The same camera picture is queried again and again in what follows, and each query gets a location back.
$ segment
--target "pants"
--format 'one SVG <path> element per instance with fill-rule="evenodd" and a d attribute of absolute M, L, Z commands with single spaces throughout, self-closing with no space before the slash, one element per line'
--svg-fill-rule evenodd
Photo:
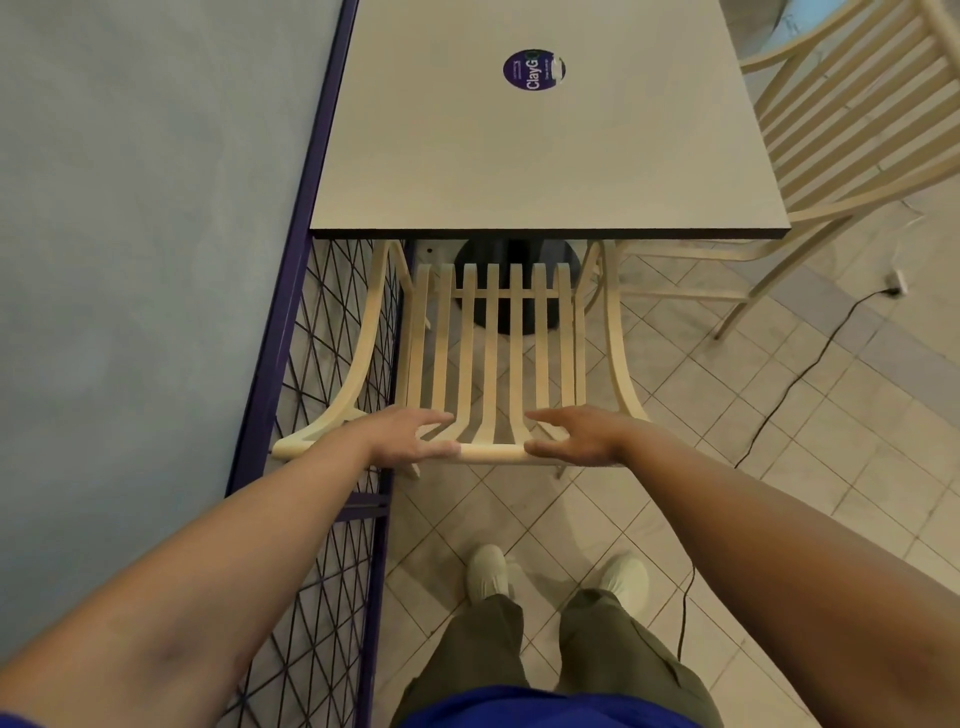
<path fill-rule="evenodd" d="M 451 695 L 492 685 L 529 688 L 520 647 L 523 610 L 504 595 L 473 604 L 447 627 L 423 673 L 407 687 L 391 728 Z M 628 615 L 610 592 L 586 589 L 564 608 L 556 692 L 642 698 L 703 728 L 723 728 L 700 678 Z"/>

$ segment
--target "metal grid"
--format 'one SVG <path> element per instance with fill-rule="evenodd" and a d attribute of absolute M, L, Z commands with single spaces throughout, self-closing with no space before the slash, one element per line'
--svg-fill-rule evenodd
<path fill-rule="evenodd" d="M 274 416 L 273 442 L 315 420 L 347 376 L 360 334 L 372 261 L 371 240 L 313 240 L 286 372 Z M 367 412 L 390 403 L 399 285 L 387 278 L 370 372 L 358 406 Z M 278 467 L 267 462 L 265 472 Z M 334 523 L 294 602 L 253 659 L 218 728 L 351 726 L 362 687 L 370 688 L 373 655 L 365 649 L 376 561 L 385 558 L 384 534 L 374 544 L 376 517 L 389 497 L 381 473 L 370 469 Z M 376 637 L 372 630 L 371 641 Z"/>

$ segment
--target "shoe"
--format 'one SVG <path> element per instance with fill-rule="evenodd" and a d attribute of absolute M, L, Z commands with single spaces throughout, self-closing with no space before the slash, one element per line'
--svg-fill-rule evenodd
<path fill-rule="evenodd" d="M 510 596 L 510 577 L 503 551 L 499 546 L 487 544 L 480 546 L 470 557 L 467 596 L 470 604 L 476 604 L 493 595 Z"/>
<path fill-rule="evenodd" d="M 607 564 L 599 588 L 613 594 L 627 614 L 635 618 L 647 605 L 650 577 L 638 556 L 622 553 Z"/>

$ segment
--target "white table top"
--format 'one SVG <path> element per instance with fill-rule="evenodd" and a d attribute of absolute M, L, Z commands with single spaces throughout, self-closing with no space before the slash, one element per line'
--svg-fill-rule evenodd
<path fill-rule="evenodd" d="M 512 61 L 530 49 L 563 59 L 559 83 L 508 80 L 535 75 Z M 718 0 L 359 0 L 311 229 L 760 238 L 789 223 Z"/>

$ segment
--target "black cable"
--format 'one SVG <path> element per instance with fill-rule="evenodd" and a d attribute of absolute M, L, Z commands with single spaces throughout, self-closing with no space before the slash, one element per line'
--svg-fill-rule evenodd
<path fill-rule="evenodd" d="M 763 431 L 763 428 L 767 426 L 767 423 L 770 422 L 770 419 L 775 414 L 777 414 L 777 410 L 780 409 L 780 406 L 783 405 L 783 403 L 786 401 L 787 395 L 789 395 L 790 390 L 793 389 L 793 385 L 796 384 L 801 379 L 803 379 L 811 369 L 813 369 L 815 366 L 817 366 L 817 364 L 821 362 L 821 360 L 824 358 L 825 354 L 827 353 L 827 349 L 829 349 L 830 344 L 833 343 L 833 339 L 836 337 L 838 333 L 840 333 L 840 329 L 844 327 L 844 324 L 846 324 L 850 320 L 856 308 L 861 303 L 868 301 L 874 296 L 879 296 L 881 293 L 887 296 L 898 296 L 900 294 L 900 290 L 898 288 L 884 288 L 882 291 L 874 291 L 869 296 L 864 296 L 862 299 L 854 303 L 853 306 L 851 306 L 851 309 L 847 311 L 847 315 L 844 316 L 843 321 L 840 322 L 839 326 L 837 326 L 837 328 L 833 330 L 833 333 L 827 339 L 827 342 L 825 343 L 823 350 L 820 352 L 820 355 L 816 358 L 816 360 L 810 366 L 808 366 L 806 369 L 800 372 L 794 378 L 794 380 L 790 382 L 787 388 L 783 391 L 783 396 L 780 398 L 780 401 L 777 402 L 777 406 L 771 410 L 769 415 L 763 418 L 763 422 L 760 423 L 760 427 L 758 427 L 756 430 L 756 433 L 754 433 L 754 439 L 750 441 L 750 446 L 747 448 L 746 453 L 744 453 L 743 457 L 741 457 L 739 460 L 736 461 L 736 465 L 734 465 L 735 468 L 739 468 L 740 465 L 743 463 L 743 461 L 746 460 L 748 457 L 750 457 L 750 453 L 754 451 L 754 445 L 756 444 L 756 439 L 760 436 L 760 433 Z M 681 659 L 681 655 L 684 652 L 684 636 L 686 635 L 686 598 L 687 598 L 687 595 L 690 594 L 690 587 L 693 586 L 693 580 L 696 577 L 697 577 L 697 570 L 696 568 L 694 568 L 693 575 L 690 577 L 690 583 L 686 585 L 686 591 L 684 591 L 684 613 L 680 621 L 680 641 L 677 643 L 677 660 L 678 661 Z"/>

